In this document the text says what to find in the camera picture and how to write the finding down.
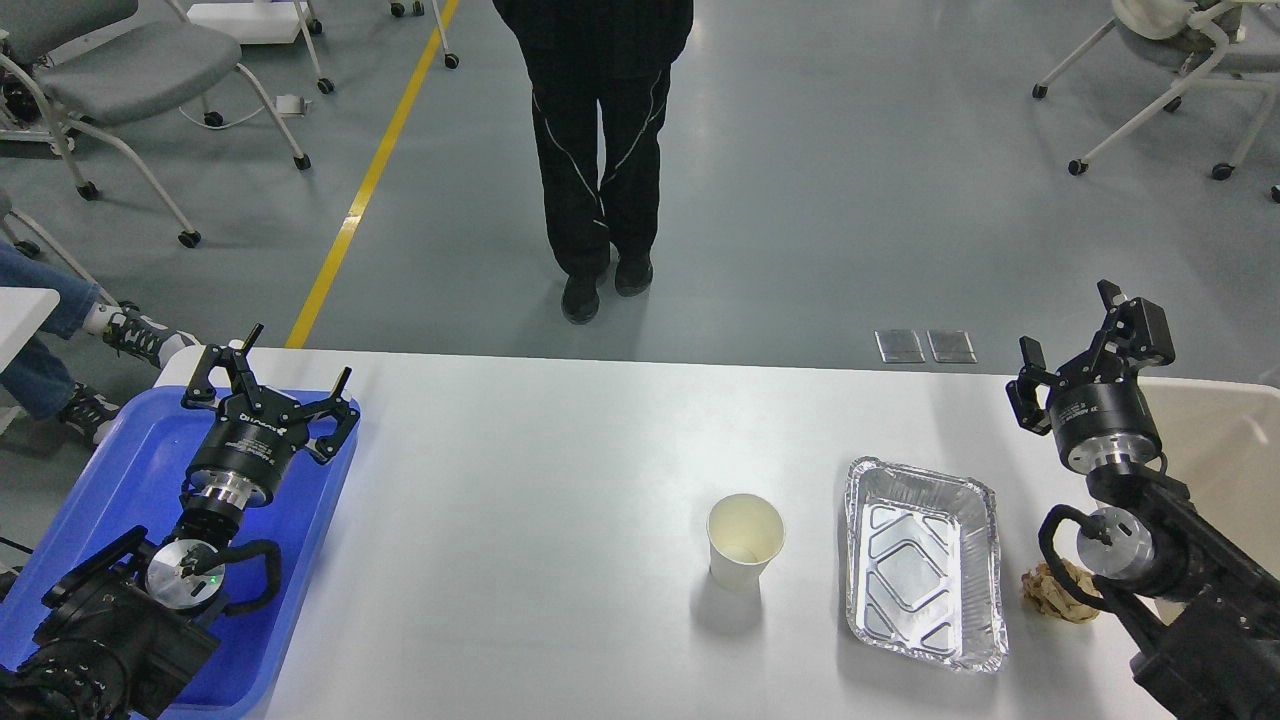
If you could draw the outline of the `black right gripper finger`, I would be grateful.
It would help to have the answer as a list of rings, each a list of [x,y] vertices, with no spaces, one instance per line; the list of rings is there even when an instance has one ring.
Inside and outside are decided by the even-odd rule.
[[[1128,299],[1106,279],[1097,283],[1107,311],[1085,351],[1089,369],[1143,369],[1166,366],[1176,351],[1165,310],[1147,299]]]
[[[1020,337],[1019,347],[1023,365],[1016,377],[1005,386],[1018,425],[1034,434],[1048,434],[1051,420],[1047,409],[1039,400],[1039,388],[1052,391],[1062,378],[1046,366],[1043,348],[1032,337]]]

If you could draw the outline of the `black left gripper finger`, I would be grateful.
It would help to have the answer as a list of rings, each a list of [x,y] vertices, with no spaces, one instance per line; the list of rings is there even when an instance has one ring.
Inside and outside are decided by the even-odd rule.
[[[330,434],[316,436],[311,441],[347,441],[357,427],[360,410],[353,407],[343,395],[351,374],[352,368],[344,366],[326,397],[300,406],[300,418],[306,423],[324,418],[332,418],[335,421],[335,428]]]
[[[223,369],[230,382],[232,393],[243,395],[248,398],[252,410],[261,410],[264,392],[250,366],[248,355],[262,329],[264,325],[256,323],[238,348],[233,348],[229,345],[207,345],[196,364],[180,405],[187,409],[215,409],[215,391],[211,374],[215,369]]]

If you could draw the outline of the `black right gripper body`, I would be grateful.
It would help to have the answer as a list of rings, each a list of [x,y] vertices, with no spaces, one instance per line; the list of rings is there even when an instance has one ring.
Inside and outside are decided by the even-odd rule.
[[[1162,366],[1164,356],[1124,361],[1115,378],[1061,370],[1048,382],[1046,411],[1062,465],[1076,474],[1115,462],[1147,464],[1162,452],[1137,374]]]

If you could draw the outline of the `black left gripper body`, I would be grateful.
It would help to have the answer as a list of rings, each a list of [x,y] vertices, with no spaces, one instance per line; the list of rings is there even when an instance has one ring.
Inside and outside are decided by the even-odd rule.
[[[300,396],[265,387],[262,409],[252,410],[243,395],[219,401],[215,421],[186,470],[192,495],[218,498],[234,506],[269,505],[300,451],[315,462],[337,457],[347,441],[311,441],[330,434],[332,418],[306,423],[300,406],[326,396]]]

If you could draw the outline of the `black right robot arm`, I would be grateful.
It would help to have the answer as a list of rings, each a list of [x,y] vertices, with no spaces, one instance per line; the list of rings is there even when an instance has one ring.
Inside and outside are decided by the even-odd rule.
[[[1019,425],[1052,436],[1061,464],[1101,509],[1057,505],[1038,532],[1053,579],[1110,612],[1135,642],[1134,682],[1179,719],[1279,715],[1277,579],[1153,469],[1164,447],[1138,384],[1174,361],[1165,311],[1100,281],[1106,316],[1091,346],[1056,372],[1021,337],[1006,387]]]

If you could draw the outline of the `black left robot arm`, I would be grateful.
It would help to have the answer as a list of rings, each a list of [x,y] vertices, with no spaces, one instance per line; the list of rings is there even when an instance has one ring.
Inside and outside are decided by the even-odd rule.
[[[125,405],[3,601],[5,719],[238,719],[273,683],[358,405],[210,346]]]

